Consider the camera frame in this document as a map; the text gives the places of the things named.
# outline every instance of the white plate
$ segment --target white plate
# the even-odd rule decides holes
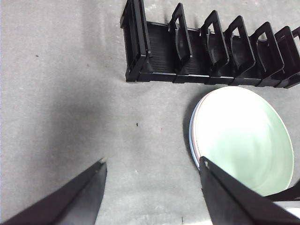
[[[293,175],[287,129],[262,97],[240,87],[210,92],[195,108],[189,128],[192,155],[205,156],[261,195],[286,189]]]

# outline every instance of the plate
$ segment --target plate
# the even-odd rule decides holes
[[[205,156],[263,196],[291,182],[288,131],[273,107],[245,88],[224,87],[202,98],[190,120],[189,143],[197,167]]]

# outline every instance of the gray floor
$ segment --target gray floor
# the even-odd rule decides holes
[[[145,0],[148,21],[178,0]],[[223,29],[242,15],[249,34],[300,25],[297,0],[182,0],[188,27],[211,10]],[[221,85],[127,83],[125,1],[1,1],[1,216],[6,220],[108,158],[97,224],[209,224],[187,143],[196,102]],[[284,120],[300,177],[300,85],[255,88]]]

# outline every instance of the black plastic dish rack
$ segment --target black plastic dish rack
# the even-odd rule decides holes
[[[124,30],[128,82],[277,88],[300,83],[300,56],[294,41],[300,27],[291,31],[285,26],[274,34],[271,24],[265,22],[248,36],[239,15],[223,32],[214,10],[201,28],[192,29],[187,27],[181,3],[168,24],[148,22],[143,0],[127,0],[120,26]],[[263,34],[266,40],[259,39]]]

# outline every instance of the stack of plates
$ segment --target stack of plates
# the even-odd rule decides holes
[[[250,90],[224,87],[204,96],[190,120],[189,143],[198,168],[205,156],[263,196],[291,182],[294,160],[287,129],[272,106]]]

